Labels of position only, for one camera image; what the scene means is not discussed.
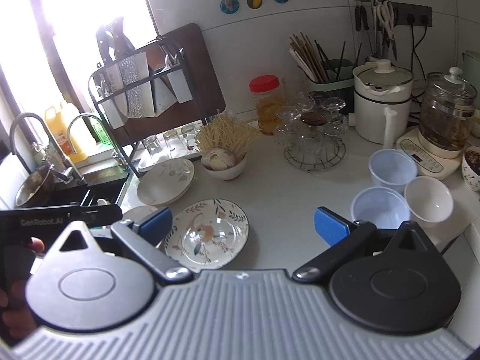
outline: yellow bottle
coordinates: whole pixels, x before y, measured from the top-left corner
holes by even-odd
[[[70,140],[76,150],[67,142],[67,128],[74,118],[80,114],[77,107],[65,100],[57,105],[52,105],[45,110],[45,123],[57,140],[58,144],[72,162],[79,162],[87,159],[95,150],[97,143],[90,134],[83,119],[76,120],[70,129]]]

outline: faucet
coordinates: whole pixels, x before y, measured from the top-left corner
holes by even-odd
[[[29,169],[29,167],[27,166],[25,160],[22,158],[22,156],[17,152],[17,149],[15,147],[15,129],[17,128],[17,125],[18,123],[25,119],[26,117],[34,117],[35,119],[37,119],[40,124],[42,125],[43,127],[43,130],[45,131],[45,133],[47,134],[47,136],[49,137],[49,143],[51,143],[55,149],[55,151],[59,154],[60,158],[61,158],[61,161],[62,163],[64,164],[66,170],[64,172],[57,172],[55,171],[54,174],[57,176],[57,178],[59,178],[61,181],[63,181],[64,183],[68,183],[72,180],[72,176],[73,178],[77,179],[78,181],[80,182],[85,182],[82,174],[78,171],[77,167],[73,164],[73,162],[68,158],[68,156],[66,156],[66,154],[63,152],[63,150],[61,149],[61,147],[59,146],[58,142],[55,140],[55,138],[53,137],[53,134],[52,132],[50,131],[50,129],[48,128],[48,126],[45,124],[45,122],[43,121],[43,119],[38,116],[37,114],[34,114],[33,112],[23,112],[21,114],[19,114],[12,122],[11,124],[11,127],[10,127],[10,149],[11,149],[11,153],[13,155],[16,155],[18,157],[18,159],[20,160],[21,164],[23,165],[23,167],[25,168],[25,170],[28,172],[28,174],[31,174],[32,171]]]
[[[107,128],[107,126],[105,125],[105,123],[103,123],[102,119],[100,119],[97,115],[95,114],[92,114],[90,112],[84,112],[80,115],[76,115],[76,117],[73,118],[73,120],[70,122],[68,128],[67,128],[67,142],[70,144],[70,146],[73,148],[73,151],[75,152],[75,148],[74,146],[71,144],[71,141],[70,141],[70,129],[71,129],[71,125],[73,125],[73,123],[75,123],[75,121],[77,119],[80,119],[80,118],[84,118],[84,117],[91,117],[93,119],[95,119],[96,121],[98,121],[100,123],[100,126],[103,127],[103,130],[105,131],[105,133],[108,135],[109,139],[110,139],[110,142],[112,143],[113,145],[113,148],[115,149],[116,153],[114,153],[112,155],[112,158],[116,159],[118,161],[118,163],[123,166],[125,169],[128,169],[130,168],[135,174],[137,177],[139,177],[140,175],[138,174],[138,171],[135,169],[135,167],[132,165],[131,163],[131,160],[129,159],[129,157],[125,154],[124,150],[119,146],[119,144],[117,143],[117,141],[113,138],[113,133],[111,132],[111,130],[109,128]]]

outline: window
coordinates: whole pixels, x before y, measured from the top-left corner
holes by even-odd
[[[101,61],[95,33],[100,25],[124,17],[124,33],[135,47],[156,37],[145,0],[41,0],[54,47],[80,111],[90,111],[88,78]],[[44,116],[62,98],[51,55],[44,51],[30,0],[0,0],[0,64],[22,112]],[[27,119],[36,139],[46,143],[40,124]]]

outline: lid knob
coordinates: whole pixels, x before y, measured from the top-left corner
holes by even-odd
[[[458,78],[458,76],[463,74],[462,69],[460,69],[459,67],[453,66],[450,68],[449,72],[450,72],[450,75],[445,74],[443,76],[445,80],[450,81],[452,84],[456,84],[456,85],[461,85],[464,83],[462,79]]]
[[[375,73],[387,74],[395,71],[395,68],[392,66],[392,62],[390,62],[389,59],[379,59],[376,63],[377,67],[374,70]]]

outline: power outlet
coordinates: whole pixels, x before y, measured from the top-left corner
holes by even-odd
[[[409,26],[407,21],[407,16],[411,13],[415,18],[414,26],[424,27],[422,23],[422,16],[426,15],[428,17],[428,27],[432,27],[433,23],[431,20],[431,7],[426,7],[424,5],[414,5],[414,4],[404,4],[404,3],[394,3],[392,2],[392,7],[395,11],[395,14],[398,17],[397,25],[398,26]]]

